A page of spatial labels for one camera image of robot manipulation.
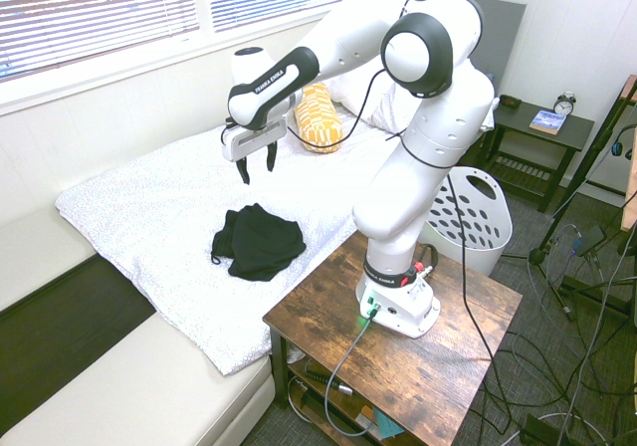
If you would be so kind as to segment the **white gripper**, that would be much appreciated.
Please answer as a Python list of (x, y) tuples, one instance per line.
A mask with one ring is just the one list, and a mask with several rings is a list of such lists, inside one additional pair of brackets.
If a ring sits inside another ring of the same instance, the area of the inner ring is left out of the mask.
[(266, 165), (272, 172), (275, 167), (278, 143), (287, 132), (286, 122), (281, 118), (268, 123), (259, 130), (251, 130), (239, 125), (227, 126), (222, 132), (223, 157), (235, 162), (242, 181), (249, 185), (250, 175), (247, 169), (247, 159), (244, 158), (253, 152), (267, 147)]

